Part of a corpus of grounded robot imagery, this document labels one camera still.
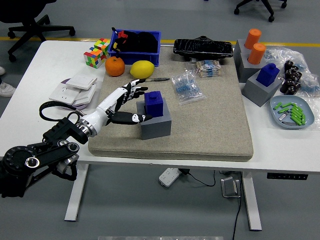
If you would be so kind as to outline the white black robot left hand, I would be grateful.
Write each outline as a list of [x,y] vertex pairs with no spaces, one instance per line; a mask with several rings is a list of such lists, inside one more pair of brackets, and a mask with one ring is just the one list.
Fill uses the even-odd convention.
[[118,87],[97,106],[93,113],[81,117],[77,125],[82,128],[88,136],[94,137],[101,131],[103,126],[109,123],[136,125],[151,120],[153,117],[149,114],[119,111],[121,106],[127,101],[138,98],[148,90],[147,87],[138,86],[138,84],[144,82],[144,79],[136,79]]

